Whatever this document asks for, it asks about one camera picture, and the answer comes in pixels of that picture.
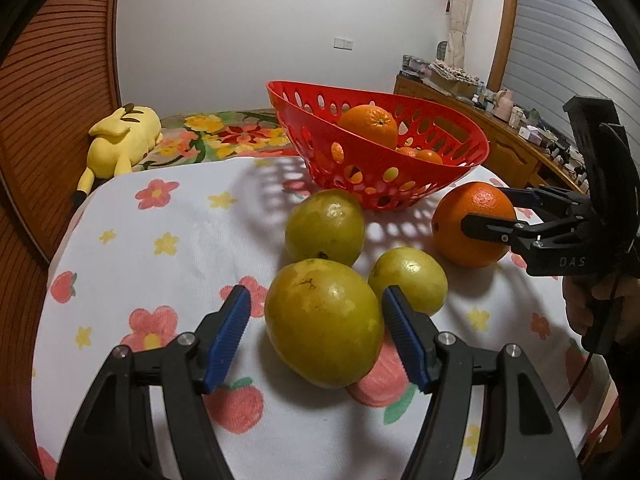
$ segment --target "wooden wardrobe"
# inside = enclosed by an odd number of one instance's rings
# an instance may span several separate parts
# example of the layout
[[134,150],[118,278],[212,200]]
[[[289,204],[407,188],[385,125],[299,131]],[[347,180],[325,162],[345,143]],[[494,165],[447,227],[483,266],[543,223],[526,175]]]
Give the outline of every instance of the wooden wardrobe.
[[37,463],[31,363],[47,268],[89,128],[120,107],[117,0],[20,0],[0,18],[0,418]]

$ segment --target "white wall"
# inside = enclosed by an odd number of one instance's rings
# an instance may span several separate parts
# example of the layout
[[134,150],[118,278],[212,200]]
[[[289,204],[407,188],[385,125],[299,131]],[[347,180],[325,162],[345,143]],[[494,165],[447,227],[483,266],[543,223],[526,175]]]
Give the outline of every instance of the white wall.
[[485,83],[498,43],[504,0],[474,0],[466,30],[465,70]]
[[[271,79],[391,92],[402,54],[434,58],[447,37],[445,7],[446,0],[118,0],[122,100],[167,116],[266,107]],[[354,50],[333,49],[334,36],[354,40]]]

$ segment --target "metal screw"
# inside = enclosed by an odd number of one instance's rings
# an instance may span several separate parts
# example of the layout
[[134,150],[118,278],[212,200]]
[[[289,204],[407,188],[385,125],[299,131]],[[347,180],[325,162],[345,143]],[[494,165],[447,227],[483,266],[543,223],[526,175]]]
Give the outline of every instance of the metal screw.
[[196,336],[191,332],[185,332],[178,336],[178,345],[191,346],[194,341],[196,341]]
[[520,357],[522,355],[522,350],[520,349],[520,347],[516,344],[510,343],[507,345],[507,348],[505,348],[505,352],[507,352],[507,355],[509,357]]
[[438,341],[441,342],[444,346],[451,346],[456,342],[456,336],[454,336],[451,332],[440,332],[438,334]]
[[114,356],[116,359],[123,359],[127,356],[128,353],[129,353],[129,348],[124,345],[116,346],[116,348],[111,350],[111,355]]

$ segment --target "red plastic basket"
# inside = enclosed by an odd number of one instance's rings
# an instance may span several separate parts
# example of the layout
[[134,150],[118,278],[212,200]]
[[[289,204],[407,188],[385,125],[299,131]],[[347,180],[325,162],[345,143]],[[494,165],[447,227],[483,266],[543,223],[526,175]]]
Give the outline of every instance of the red plastic basket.
[[[489,142],[472,120],[434,102],[286,81],[271,81],[267,90],[318,186],[346,189],[367,209],[412,206],[465,176],[489,154]],[[362,104],[376,104],[394,115],[398,147],[433,150],[444,164],[411,158],[335,124],[343,112]]]

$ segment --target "yellow plush toy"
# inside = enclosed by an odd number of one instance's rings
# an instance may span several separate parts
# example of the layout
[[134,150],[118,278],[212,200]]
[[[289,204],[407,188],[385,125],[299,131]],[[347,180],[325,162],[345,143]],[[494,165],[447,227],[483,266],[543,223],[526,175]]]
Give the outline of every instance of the yellow plush toy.
[[131,173],[135,166],[162,141],[160,119],[151,109],[133,104],[118,108],[94,124],[89,135],[95,137],[86,156],[86,170],[72,199],[78,207],[91,193],[96,178]]

